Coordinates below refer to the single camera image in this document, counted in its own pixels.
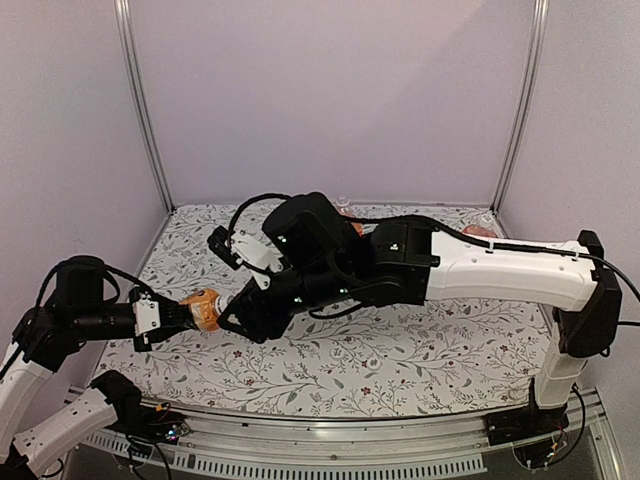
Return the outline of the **slim orange drink bottle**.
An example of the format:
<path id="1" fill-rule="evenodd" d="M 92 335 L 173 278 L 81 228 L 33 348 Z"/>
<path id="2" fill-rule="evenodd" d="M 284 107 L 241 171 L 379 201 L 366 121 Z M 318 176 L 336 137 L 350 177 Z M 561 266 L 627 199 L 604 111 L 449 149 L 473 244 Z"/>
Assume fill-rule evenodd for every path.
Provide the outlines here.
<path id="1" fill-rule="evenodd" d="M 229 295 L 221 295 L 213 289 L 198 290 L 179 302 L 187 306 L 198 330 L 214 332 L 219 329 L 218 320 L 231 301 Z"/>

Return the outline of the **large orange-label plastic bottle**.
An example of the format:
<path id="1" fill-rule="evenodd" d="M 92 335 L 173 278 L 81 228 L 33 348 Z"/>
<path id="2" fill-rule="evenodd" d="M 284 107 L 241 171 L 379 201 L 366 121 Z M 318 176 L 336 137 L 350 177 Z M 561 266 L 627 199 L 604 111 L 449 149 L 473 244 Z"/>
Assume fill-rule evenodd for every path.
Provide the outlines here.
<path id="1" fill-rule="evenodd" d="M 339 196 L 335 202 L 336 209 L 342 216 L 349 218 L 355 218 L 356 214 L 353 211 L 351 201 L 348 196 Z M 351 222 L 351 226 L 358 233 L 360 237 L 364 235 L 363 225 L 359 222 Z"/>

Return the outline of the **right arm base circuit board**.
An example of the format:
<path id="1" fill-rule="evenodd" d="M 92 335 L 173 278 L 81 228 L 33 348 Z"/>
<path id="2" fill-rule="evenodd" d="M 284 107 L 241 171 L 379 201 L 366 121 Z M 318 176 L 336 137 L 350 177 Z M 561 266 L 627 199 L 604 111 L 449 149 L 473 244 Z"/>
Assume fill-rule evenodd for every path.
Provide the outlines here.
<path id="1" fill-rule="evenodd" d="M 568 446 L 568 435 L 564 431 L 551 433 L 548 437 L 516 446 L 512 449 L 515 460 L 525 469 L 534 471 L 549 466 L 559 451 Z"/>

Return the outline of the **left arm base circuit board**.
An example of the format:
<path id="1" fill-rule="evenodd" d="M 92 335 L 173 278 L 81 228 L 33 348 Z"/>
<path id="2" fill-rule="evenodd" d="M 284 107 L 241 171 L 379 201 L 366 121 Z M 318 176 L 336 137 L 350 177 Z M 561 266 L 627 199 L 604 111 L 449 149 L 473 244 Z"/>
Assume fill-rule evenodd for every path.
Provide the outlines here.
<path id="1" fill-rule="evenodd" d="M 174 411 L 170 402 L 147 408 L 143 415 L 145 434 L 154 440 L 176 443 L 191 432 L 186 417 Z"/>

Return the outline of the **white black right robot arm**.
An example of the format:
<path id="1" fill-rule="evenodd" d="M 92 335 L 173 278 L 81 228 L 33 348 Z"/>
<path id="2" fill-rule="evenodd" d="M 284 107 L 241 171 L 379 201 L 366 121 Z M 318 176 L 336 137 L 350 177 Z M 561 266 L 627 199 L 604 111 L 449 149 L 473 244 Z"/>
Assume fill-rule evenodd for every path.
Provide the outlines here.
<path id="1" fill-rule="evenodd" d="M 265 242 L 234 224 L 215 229 L 209 249 L 252 273 L 219 325 L 262 343 L 281 337 L 294 316 L 342 301 L 352 311 L 457 298 L 545 305 L 555 339 L 527 403 L 486 415 L 484 426 L 493 445 L 567 426 L 574 384 L 613 343 L 621 311 L 621 276 L 596 233 L 552 245 L 466 235 L 422 215 L 371 219 L 364 234 L 357 223 L 312 192 L 277 196 L 262 225 Z"/>

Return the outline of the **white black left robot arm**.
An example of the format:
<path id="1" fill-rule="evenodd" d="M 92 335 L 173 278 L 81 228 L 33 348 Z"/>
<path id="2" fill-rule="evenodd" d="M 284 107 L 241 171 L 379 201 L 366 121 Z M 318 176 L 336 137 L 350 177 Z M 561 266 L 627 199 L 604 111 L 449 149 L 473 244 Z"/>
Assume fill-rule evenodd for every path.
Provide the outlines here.
<path id="1" fill-rule="evenodd" d="M 189 308 L 139 279 L 125 303 L 105 284 L 128 275 L 92 256 L 74 256 L 46 275 L 33 308 L 16 326 L 1 363 L 1 476 L 39 479 L 93 433 L 112 428 L 137 445 L 174 444 L 188 431 L 167 404 L 143 405 L 138 387 L 108 370 L 69 405 L 29 429 L 20 423 L 36 394 L 65 360 L 90 341 L 130 339 L 137 352 L 192 327 Z"/>

